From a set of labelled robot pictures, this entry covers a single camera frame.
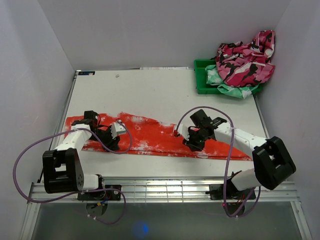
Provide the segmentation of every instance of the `fabric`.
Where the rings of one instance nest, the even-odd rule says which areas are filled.
[[[244,87],[233,87],[228,86],[222,80],[218,73],[217,65],[209,65],[205,68],[207,72],[206,84],[217,86],[220,93],[239,98],[245,99],[246,97],[255,94],[258,91],[259,84],[256,86],[244,86]]]
[[[213,139],[205,142],[203,151],[190,151],[189,148],[182,144],[183,137],[174,137],[174,124],[163,123],[144,116],[135,116],[121,112],[118,116],[100,114],[102,125],[110,125],[121,119],[132,134],[133,144],[129,154],[139,155],[157,155],[172,157],[190,157],[202,159],[226,159],[228,156],[229,145],[218,142]],[[71,124],[75,120],[81,120],[83,116],[73,116],[66,119],[65,128],[71,129]],[[120,150],[126,150],[130,144],[128,134],[120,135]],[[97,141],[89,140],[83,147],[85,151],[105,152]],[[251,160],[243,152],[233,149],[232,160]]]
[[[209,65],[205,68],[206,71],[206,84],[215,86],[223,84],[224,81],[220,77],[217,65]]]
[[[275,66],[270,64],[275,50],[275,32],[259,32],[251,43],[222,43],[215,57],[218,73],[232,87],[251,87],[265,83]]]

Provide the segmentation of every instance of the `green camouflage cloth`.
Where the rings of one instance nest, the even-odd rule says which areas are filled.
[[[246,97],[255,94],[258,90],[258,85],[256,86],[244,86],[244,87],[233,87],[228,86],[219,76],[218,69],[216,65],[209,65],[205,68],[207,72],[206,84],[217,86],[220,93],[239,98],[245,99]]]

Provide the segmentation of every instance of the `green plastic tray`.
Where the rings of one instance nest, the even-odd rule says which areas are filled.
[[[218,86],[211,86],[207,84],[207,72],[206,67],[209,65],[215,65],[216,60],[209,59],[196,59],[194,60],[194,71],[196,90],[198,94],[222,94],[218,90]],[[263,84],[260,84],[256,89],[256,92],[260,92],[263,88]]]

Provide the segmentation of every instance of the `white tabletop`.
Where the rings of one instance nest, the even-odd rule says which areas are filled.
[[[218,108],[232,118],[235,127],[265,136],[252,96],[236,99],[225,95],[199,95],[193,70],[114,70],[78,75],[66,117],[81,116],[84,111],[93,110],[113,116],[126,112],[177,123],[186,111],[196,106]],[[206,109],[205,112],[211,118],[223,117],[213,110]],[[192,124],[189,117],[183,123]],[[221,177],[226,164],[225,160],[216,159],[93,151],[81,151],[79,157],[86,174],[104,177]],[[252,161],[232,160],[229,173],[252,167]]]

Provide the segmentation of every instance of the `black sticker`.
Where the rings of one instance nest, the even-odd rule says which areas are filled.
[[[80,71],[78,75],[95,75],[95,71]]]

